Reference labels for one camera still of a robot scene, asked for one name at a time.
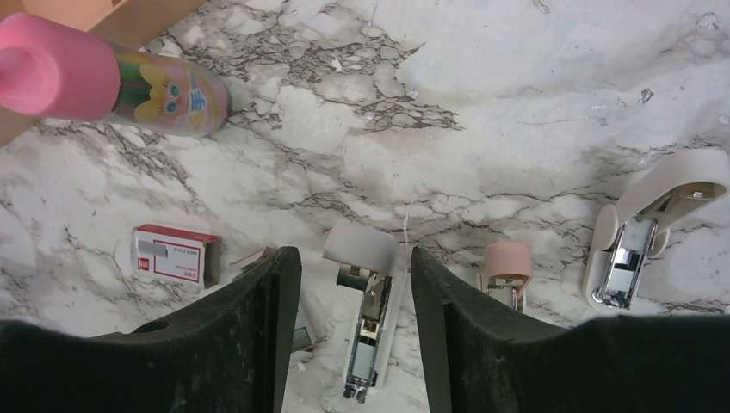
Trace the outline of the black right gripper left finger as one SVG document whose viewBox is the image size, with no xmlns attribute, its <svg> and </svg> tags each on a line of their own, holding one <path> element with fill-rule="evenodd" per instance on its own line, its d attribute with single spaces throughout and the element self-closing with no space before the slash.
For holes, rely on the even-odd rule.
<svg viewBox="0 0 730 413">
<path fill-rule="evenodd" d="M 290 346 L 274 264 L 127 333 L 1 324 L 4 412 L 278 412 Z"/>
</svg>

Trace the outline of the red staple box sleeve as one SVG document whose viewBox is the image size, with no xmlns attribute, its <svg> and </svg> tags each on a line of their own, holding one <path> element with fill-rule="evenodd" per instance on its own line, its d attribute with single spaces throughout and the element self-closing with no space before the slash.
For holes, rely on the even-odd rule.
<svg viewBox="0 0 730 413">
<path fill-rule="evenodd" d="M 220 236 L 164 225 L 132 229 L 131 270 L 160 280 L 209 288 L 219 283 Z"/>
</svg>

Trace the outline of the staple box tray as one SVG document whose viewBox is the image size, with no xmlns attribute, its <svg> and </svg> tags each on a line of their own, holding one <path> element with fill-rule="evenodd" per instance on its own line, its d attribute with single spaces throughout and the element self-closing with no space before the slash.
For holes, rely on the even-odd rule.
<svg viewBox="0 0 730 413">
<path fill-rule="evenodd" d="M 296 249 L 285 247 L 284 256 L 275 247 L 265 246 L 249 251 L 222 268 L 221 276 L 235 280 L 256 268 L 261 263 L 267 268 L 274 264 L 275 274 L 271 279 L 278 287 L 277 332 L 291 353 L 312 352 L 316 345 L 316 334 L 307 316 L 301 298 L 302 263 Z"/>
</svg>

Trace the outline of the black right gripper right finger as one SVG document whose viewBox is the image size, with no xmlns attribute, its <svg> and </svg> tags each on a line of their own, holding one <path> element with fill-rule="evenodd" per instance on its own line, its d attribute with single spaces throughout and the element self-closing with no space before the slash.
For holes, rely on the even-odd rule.
<svg viewBox="0 0 730 413">
<path fill-rule="evenodd" d="M 428 250 L 411 289 L 433 412 L 726 412 L 726 316 L 598 317 L 571 329 L 482 293 Z"/>
</svg>

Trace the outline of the long white stapler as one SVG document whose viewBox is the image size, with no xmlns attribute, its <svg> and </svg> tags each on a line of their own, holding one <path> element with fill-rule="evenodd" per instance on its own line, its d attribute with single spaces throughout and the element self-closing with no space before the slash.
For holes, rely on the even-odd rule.
<svg viewBox="0 0 730 413">
<path fill-rule="evenodd" d="M 395 272 L 400 244 L 390 234 L 356 224 L 334 226 L 323 258 L 339 264 L 336 284 L 362 294 L 343 372 L 343 396 L 363 404 L 384 383 L 405 291 Z"/>
</svg>

